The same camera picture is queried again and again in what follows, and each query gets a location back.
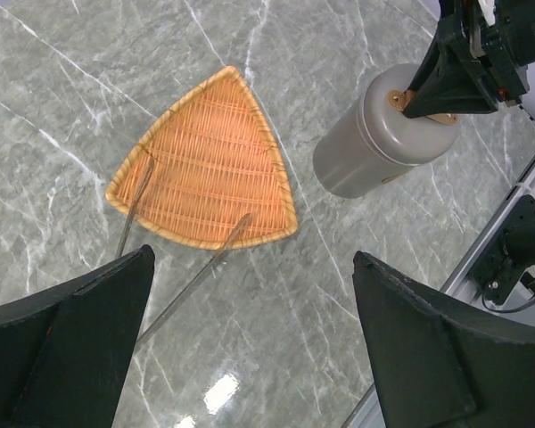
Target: woven tray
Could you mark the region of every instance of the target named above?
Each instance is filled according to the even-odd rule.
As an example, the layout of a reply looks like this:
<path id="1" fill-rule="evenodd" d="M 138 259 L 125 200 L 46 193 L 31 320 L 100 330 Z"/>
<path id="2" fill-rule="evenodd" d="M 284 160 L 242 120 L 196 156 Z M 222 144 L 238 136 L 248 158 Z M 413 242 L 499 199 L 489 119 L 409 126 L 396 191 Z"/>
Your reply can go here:
<path id="1" fill-rule="evenodd" d="M 251 224 L 232 248 L 293 234 L 297 218 L 276 141 L 235 67 L 226 67 L 154 122 L 105 194 L 128 214 L 149 156 L 151 181 L 136 221 L 176 243 L 217 249 L 241 217 Z"/>

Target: metal tongs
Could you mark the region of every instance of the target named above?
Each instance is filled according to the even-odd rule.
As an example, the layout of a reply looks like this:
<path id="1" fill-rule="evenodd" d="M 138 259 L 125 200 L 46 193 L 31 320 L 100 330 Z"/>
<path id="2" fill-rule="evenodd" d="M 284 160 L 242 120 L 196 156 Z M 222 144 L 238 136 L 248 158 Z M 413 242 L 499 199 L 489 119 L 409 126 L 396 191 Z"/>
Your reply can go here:
<path id="1" fill-rule="evenodd" d="M 127 242 L 128 233 L 131 229 L 131 224 L 133 223 L 133 218 L 135 218 L 136 207 L 143 196 L 144 190 L 149 184 L 151 179 L 152 171 L 154 170 L 154 159 L 150 158 L 147 164 L 146 170 L 144 172 L 143 179 L 139 183 L 138 187 L 135 190 L 135 195 L 133 196 L 133 201 L 131 202 L 131 208 L 128 211 L 127 220 L 123 226 L 123 231 L 121 232 L 121 237 L 119 239 L 119 246 L 115 253 L 115 259 L 118 259 L 123 255 L 125 249 L 125 243 Z M 251 222 L 251 214 L 246 214 L 243 216 L 238 224 L 235 226 L 234 230 L 227 237 L 226 241 L 220 248 L 218 248 L 214 255 L 208 262 L 200 269 L 196 276 L 186 285 L 185 288 L 175 297 L 175 299 L 170 302 L 170 304 L 155 318 L 149 327 L 139 335 L 136 340 L 135 352 L 137 352 L 145 343 L 154 336 L 155 333 L 162 327 L 162 325 L 170 318 L 172 314 L 182 305 L 186 299 L 188 299 L 192 293 L 196 290 L 198 285 L 200 285 L 204 279 L 208 277 L 212 269 L 218 265 L 218 263 L 226 255 L 226 250 L 229 250 L 232 247 L 234 241 L 240 236 L 245 230 L 245 228 Z"/>
<path id="2" fill-rule="evenodd" d="M 118 259 L 123 255 L 123 250 L 125 250 L 125 243 L 127 242 L 128 238 L 128 232 L 129 230 L 131 230 L 131 223 L 133 223 L 133 218 L 135 218 L 136 207 L 139 204 L 139 201 L 141 200 L 141 196 L 143 196 L 144 190 L 149 184 L 149 180 L 151 179 L 153 170 L 154 159 L 149 158 L 149 163 L 147 164 L 146 170 L 144 171 L 143 179 L 136 187 L 135 195 L 133 196 L 133 201 L 131 202 L 131 208 L 128 211 L 127 220 L 125 220 L 125 225 L 123 226 L 123 231 L 121 232 L 119 246 L 117 247 L 117 251 L 115 252 L 115 259 Z"/>
<path id="3" fill-rule="evenodd" d="M 162 325 L 170 318 L 172 314 L 188 299 L 196 290 L 198 285 L 202 284 L 204 279 L 208 277 L 212 269 L 224 258 L 226 250 L 229 250 L 234 241 L 242 234 L 245 228 L 251 222 L 251 214 L 243 216 L 238 224 L 235 226 L 232 233 L 228 236 L 224 244 L 216 250 L 214 255 L 208 262 L 200 269 L 196 276 L 186 285 L 185 288 L 170 302 L 170 304 L 158 315 L 149 327 L 139 335 L 136 340 L 135 352 L 140 350 L 145 343 L 151 339 L 155 333 L 162 327 Z"/>

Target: marble surface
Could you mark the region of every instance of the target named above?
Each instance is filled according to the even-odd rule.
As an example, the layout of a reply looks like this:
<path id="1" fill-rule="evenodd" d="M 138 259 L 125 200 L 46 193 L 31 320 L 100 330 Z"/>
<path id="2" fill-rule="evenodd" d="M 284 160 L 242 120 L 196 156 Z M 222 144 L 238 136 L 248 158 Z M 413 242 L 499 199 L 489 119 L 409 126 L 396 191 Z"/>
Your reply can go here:
<path id="1" fill-rule="evenodd" d="M 463 118 L 454 148 L 363 199 L 317 182 L 317 141 L 381 70 L 420 62 L 417 0 L 15 0 L 0 8 L 0 304 L 111 259 L 104 200 L 154 119 L 237 66 L 281 145 L 293 237 L 234 251 L 133 360 L 115 427 L 335 427 L 372 376 L 356 250 L 440 287 L 535 153 L 518 109 Z M 210 256 L 134 226 L 156 276 L 145 325 Z"/>

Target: cable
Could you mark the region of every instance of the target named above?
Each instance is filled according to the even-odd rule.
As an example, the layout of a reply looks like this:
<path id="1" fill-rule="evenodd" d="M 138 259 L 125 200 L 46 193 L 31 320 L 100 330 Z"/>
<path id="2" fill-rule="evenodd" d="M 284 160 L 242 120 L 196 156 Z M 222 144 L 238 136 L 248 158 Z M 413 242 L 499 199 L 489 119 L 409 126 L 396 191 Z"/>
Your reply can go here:
<path id="1" fill-rule="evenodd" d="M 489 312 L 493 312 L 495 314 L 514 314 L 515 312 L 521 312 L 522 310 L 526 310 L 528 308 L 532 308 L 533 306 L 535 306 L 535 295 L 533 295 L 530 301 L 514 309 L 491 309 L 491 308 L 488 308 L 488 305 L 485 301 L 485 294 L 482 292 L 481 304 Z"/>

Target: gray cylindrical container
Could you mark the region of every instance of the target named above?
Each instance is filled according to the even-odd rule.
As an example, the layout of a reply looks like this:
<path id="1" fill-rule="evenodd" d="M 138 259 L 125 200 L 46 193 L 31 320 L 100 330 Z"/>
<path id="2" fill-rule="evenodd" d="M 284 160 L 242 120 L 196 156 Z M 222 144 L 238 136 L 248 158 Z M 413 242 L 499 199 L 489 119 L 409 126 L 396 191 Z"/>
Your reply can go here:
<path id="1" fill-rule="evenodd" d="M 408 119 L 387 94 L 406 91 L 418 66 L 402 64 L 380 74 L 335 124 L 313 153 L 313 169 L 329 192 L 354 199 L 433 161 L 454 143 L 459 126 Z"/>

